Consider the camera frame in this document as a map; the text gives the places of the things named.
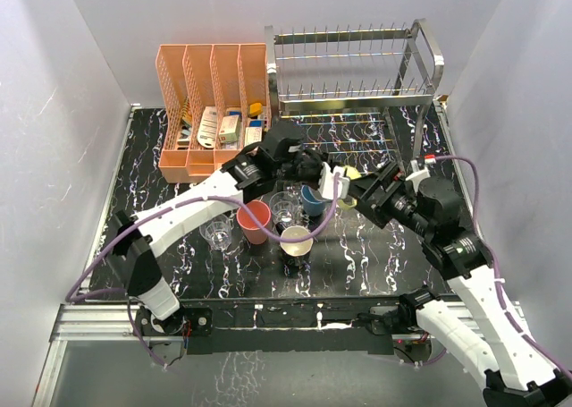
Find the yellow faceted mug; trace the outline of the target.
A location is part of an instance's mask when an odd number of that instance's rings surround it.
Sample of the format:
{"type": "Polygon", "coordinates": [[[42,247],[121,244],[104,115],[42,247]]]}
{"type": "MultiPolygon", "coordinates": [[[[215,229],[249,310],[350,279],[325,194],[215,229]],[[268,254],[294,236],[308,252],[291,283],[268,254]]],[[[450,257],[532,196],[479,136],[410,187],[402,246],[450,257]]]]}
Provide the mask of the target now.
{"type": "Polygon", "coordinates": [[[357,170],[357,168],[350,165],[345,165],[343,169],[344,176],[348,178],[347,181],[343,182],[343,186],[347,187],[347,194],[344,198],[337,200],[337,205],[341,210],[350,210],[357,205],[357,200],[349,194],[350,182],[360,178],[362,174],[357,170]]]}

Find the light blue cup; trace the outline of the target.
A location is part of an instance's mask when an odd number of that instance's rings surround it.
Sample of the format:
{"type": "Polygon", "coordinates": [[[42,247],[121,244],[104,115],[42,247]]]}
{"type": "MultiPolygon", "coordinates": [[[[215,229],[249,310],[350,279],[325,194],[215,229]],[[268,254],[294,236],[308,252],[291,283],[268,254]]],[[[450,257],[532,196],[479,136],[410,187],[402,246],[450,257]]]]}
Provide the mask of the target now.
{"type": "Polygon", "coordinates": [[[314,195],[314,191],[307,185],[301,188],[302,207],[304,212],[311,217],[317,217],[323,214],[325,202],[318,199],[314,195]]]}

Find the clear ribbed glass cup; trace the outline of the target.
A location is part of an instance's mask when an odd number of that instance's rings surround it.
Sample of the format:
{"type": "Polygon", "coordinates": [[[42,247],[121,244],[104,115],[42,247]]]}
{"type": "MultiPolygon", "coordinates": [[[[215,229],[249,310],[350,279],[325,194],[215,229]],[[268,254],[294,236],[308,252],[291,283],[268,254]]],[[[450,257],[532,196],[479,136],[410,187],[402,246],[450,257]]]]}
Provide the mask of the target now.
{"type": "Polygon", "coordinates": [[[269,208],[274,225],[280,233],[298,221],[299,199],[289,191],[276,192],[270,198],[269,208]]]}

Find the pink plastic cup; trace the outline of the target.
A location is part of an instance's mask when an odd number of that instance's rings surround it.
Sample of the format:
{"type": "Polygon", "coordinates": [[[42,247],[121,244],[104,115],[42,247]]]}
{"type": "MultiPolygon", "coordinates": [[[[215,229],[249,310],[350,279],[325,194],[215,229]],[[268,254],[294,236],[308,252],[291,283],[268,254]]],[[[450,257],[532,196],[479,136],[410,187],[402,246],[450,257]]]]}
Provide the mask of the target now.
{"type": "Polygon", "coordinates": [[[272,213],[263,201],[253,200],[246,205],[246,208],[238,209],[237,222],[247,240],[251,244],[260,245],[267,240],[268,236],[257,223],[268,230],[272,222],[272,213]]]}

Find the black glossy cup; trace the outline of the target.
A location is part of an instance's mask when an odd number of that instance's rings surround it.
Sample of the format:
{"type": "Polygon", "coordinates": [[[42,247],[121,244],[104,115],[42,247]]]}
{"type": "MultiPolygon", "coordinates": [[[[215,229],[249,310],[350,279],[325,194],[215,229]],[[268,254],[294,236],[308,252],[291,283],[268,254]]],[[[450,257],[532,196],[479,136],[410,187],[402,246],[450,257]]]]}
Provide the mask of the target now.
{"type": "Polygon", "coordinates": [[[309,230],[301,225],[293,225],[282,231],[280,248],[286,276],[294,276],[309,263],[314,239],[308,238],[301,241],[301,238],[308,234],[310,234],[309,230]]]}

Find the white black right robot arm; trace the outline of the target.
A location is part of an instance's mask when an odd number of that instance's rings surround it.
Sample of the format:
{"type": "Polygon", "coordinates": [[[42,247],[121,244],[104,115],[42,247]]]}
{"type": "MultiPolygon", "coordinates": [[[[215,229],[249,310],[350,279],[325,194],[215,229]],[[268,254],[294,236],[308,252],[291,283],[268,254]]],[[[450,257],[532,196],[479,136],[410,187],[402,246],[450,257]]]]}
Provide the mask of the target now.
{"type": "Polygon", "coordinates": [[[428,262],[462,300],[477,329],[426,286],[400,296],[394,317],[407,331],[434,336],[471,375],[488,406],[557,406],[571,396],[571,373],[536,346],[511,313],[492,251],[460,223],[463,199],[426,170],[404,175],[395,163],[349,182],[349,196],[370,222],[391,220],[421,238],[428,262]]]}

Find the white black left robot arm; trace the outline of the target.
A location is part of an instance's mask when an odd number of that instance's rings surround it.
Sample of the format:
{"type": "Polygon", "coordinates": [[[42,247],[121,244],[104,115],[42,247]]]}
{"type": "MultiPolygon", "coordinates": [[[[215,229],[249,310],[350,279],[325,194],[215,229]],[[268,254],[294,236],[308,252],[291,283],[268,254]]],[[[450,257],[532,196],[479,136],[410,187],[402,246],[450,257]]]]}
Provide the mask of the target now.
{"type": "Polygon", "coordinates": [[[203,182],[147,211],[117,212],[116,236],[106,253],[129,297],[139,300],[163,333],[179,332],[185,316],[158,258],[175,242],[215,217],[270,192],[278,181],[319,186],[326,153],[308,148],[294,123],[278,122],[203,182]]]}

